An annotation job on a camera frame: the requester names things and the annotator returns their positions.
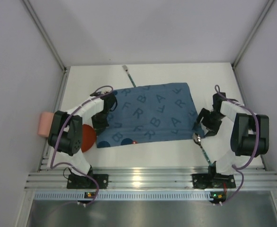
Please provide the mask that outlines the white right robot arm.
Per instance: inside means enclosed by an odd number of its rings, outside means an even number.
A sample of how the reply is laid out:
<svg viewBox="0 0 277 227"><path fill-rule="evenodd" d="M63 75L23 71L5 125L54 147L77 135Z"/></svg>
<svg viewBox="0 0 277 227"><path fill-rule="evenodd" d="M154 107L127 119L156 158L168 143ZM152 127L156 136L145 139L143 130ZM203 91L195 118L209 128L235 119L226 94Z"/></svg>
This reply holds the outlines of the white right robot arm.
<svg viewBox="0 0 277 227"><path fill-rule="evenodd" d="M215 136L225 117L233 123L230 150L217 161L211 161L204 154L212 179L227 179L234 171L247 168L254 158L266 154L269 149L269 117L254 113L236 99L228 99L225 93L213 95L213 109L200 111L193 130L203 125L207 129L204 138Z"/></svg>

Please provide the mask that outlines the blue letter placemat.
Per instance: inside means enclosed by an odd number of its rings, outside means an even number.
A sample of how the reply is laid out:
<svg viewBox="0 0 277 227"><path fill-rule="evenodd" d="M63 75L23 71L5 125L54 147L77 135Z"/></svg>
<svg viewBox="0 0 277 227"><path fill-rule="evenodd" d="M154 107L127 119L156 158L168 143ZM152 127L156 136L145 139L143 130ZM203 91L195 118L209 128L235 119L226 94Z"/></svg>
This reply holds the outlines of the blue letter placemat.
<svg viewBox="0 0 277 227"><path fill-rule="evenodd" d="M198 113L187 83L168 83L115 90L117 105L107 116L109 127L97 137L97 148L148 142L190 140L204 136L195 126Z"/></svg>

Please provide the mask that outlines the pink plastic cup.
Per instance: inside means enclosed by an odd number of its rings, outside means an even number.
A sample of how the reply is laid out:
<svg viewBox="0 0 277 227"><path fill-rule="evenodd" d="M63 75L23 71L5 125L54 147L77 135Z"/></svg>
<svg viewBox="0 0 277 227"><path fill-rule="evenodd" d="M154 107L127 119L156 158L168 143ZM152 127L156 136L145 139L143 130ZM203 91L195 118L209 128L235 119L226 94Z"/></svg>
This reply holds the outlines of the pink plastic cup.
<svg viewBox="0 0 277 227"><path fill-rule="evenodd" d="M54 113L52 112L42 112L40 115L40 121L38 126L38 135L44 138L48 138Z"/></svg>

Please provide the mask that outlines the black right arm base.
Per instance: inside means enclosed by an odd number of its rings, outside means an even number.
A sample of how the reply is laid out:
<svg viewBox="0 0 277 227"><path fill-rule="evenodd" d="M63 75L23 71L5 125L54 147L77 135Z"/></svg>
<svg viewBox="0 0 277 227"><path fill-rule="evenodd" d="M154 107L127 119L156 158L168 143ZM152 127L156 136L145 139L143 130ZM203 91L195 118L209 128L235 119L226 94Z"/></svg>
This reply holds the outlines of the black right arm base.
<svg viewBox="0 0 277 227"><path fill-rule="evenodd" d="M192 181L194 189L222 189L224 186L227 189L236 188L233 175L192 174Z"/></svg>

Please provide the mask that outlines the green handled fork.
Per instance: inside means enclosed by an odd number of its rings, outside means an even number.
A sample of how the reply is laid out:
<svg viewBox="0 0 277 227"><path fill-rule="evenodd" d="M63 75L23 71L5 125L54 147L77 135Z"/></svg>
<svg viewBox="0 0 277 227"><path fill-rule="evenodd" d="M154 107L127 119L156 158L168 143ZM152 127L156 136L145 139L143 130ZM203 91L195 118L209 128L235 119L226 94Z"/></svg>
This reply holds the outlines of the green handled fork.
<svg viewBox="0 0 277 227"><path fill-rule="evenodd" d="M122 68L126 72L126 74L127 74L128 78L129 78L129 80L131 81L131 84L133 85L133 87L136 87L136 84L135 84L133 78L131 77L131 75L129 73L128 67L126 65L123 65Z"/></svg>

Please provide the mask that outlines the green handled spoon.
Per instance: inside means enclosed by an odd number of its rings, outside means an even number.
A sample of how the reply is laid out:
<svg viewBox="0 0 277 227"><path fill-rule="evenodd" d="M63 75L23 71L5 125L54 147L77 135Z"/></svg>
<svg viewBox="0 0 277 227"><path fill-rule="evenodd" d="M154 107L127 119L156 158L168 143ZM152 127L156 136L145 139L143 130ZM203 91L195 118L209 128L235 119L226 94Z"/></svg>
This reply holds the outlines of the green handled spoon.
<svg viewBox="0 0 277 227"><path fill-rule="evenodd" d="M194 133L192 138L193 138L194 143L197 144L200 147L200 149L201 149L201 151L203 153L203 156L206 159L208 165L211 166L212 162L211 162L209 156L207 155L206 151L204 150L204 148L203 148L203 146L201 144L201 136L199 134L197 134L197 133Z"/></svg>

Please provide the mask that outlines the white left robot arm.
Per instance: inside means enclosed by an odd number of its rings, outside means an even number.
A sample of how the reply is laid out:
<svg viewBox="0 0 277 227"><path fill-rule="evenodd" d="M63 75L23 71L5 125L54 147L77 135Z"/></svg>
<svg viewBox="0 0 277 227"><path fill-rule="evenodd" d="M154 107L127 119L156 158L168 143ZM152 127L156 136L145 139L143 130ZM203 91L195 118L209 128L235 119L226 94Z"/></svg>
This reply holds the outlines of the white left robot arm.
<svg viewBox="0 0 277 227"><path fill-rule="evenodd" d="M83 125L92 120L92 129L100 135L109 126L108 114L116 107L115 94L95 92L79 106L55 112L48 136L48 144L54 148L49 167L67 166L75 175L92 177L92 166L81 149Z"/></svg>

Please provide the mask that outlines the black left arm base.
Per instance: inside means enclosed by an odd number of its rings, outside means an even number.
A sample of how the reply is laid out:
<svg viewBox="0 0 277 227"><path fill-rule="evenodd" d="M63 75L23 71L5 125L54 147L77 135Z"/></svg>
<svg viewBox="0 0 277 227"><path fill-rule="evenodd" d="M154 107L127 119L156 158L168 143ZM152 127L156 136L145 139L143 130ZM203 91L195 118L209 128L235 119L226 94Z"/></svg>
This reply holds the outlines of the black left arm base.
<svg viewBox="0 0 277 227"><path fill-rule="evenodd" d="M94 174L93 179L98 183L99 189L106 189L108 186L108 178L107 174ZM75 174L70 174L68 176L67 189L96 189L96 184L84 177L78 176Z"/></svg>

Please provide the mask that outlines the red round plate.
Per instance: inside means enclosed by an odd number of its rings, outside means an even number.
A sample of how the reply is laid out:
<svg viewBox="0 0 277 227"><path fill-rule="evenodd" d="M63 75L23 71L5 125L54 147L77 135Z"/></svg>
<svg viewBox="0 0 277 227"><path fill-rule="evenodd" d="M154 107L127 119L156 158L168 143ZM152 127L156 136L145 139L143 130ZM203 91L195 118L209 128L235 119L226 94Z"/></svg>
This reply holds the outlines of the red round plate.
<svg viewBox="0 0 277 227"><path fill-rule="evenodd" d="M82 152L87 152L96 142L97 136L95 130L90 126L84 124L82 126Z"/></svg>

